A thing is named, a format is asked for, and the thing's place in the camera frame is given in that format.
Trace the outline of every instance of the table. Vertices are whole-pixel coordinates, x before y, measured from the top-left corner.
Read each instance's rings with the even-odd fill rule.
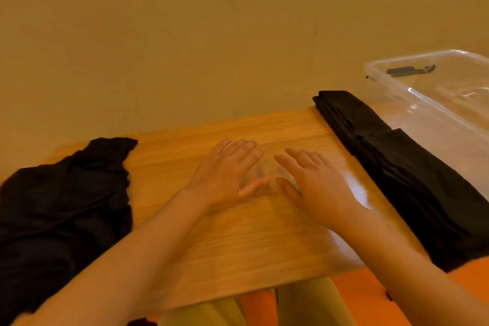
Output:
[[[375,110],[389,113],[388,108]],[[218,141],[247,138],[256,140],[266,151],[250,176],[268,173],[272,178],[290,177],[273,160],[273,154],[287,146],[321,152],[339,168],[361,204],[385,217],[423,251],[314,107],[131,137],[139,140],[125,162],[131,175],[129,195],[135,227],[187,183]],[[86,144],[58,148],[47,161],[56,162]],[[269,187],[245,203],[212,212],[195,226],[162,269],[137,316],[361,266],[361,260],[341,238],[298,214],[272,180]]]

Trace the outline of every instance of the pants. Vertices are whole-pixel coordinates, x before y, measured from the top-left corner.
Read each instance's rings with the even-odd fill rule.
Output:
[[[353,317],[330,278],[280,286],[280,326],[355,326]],[[247,326],[234,298],[182,307],[164,314],[158,326]]]

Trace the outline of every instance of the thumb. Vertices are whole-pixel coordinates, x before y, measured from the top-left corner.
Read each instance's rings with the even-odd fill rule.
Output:
[[[276,178],[275,181],[289,199],[291,199],[295,204],[300,202],[302,194],[297,191],[297,188],[295,188],[290,181],[282,177]]]
[[[265,187],[268,183],[270,183],[269,177],[256,179],[246,187],[240,189],[238,191],[238,195],[240,198],[249,197],[252,194],[254,194],[256,191],[258,191],[260,188]]]

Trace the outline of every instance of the forearm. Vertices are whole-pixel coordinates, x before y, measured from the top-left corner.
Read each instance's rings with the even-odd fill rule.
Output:
[[[205,209],[198,197],[179,192],[152,218],[46,301],[29,326],[124,325]]]
[[[487,308],[361,207],[338,234],[387,288],[412,324],[486,325]]]

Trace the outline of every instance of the person's right hand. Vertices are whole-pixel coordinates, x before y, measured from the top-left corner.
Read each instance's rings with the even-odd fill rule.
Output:
[[[284,193],[299,210],[318,224],[338,231],[351,222],[363,207],[351,193],[348,184],[334,166],[313,151],[286,148],[275,160],[297,181],[301,192],[285,178],[276,178]]]

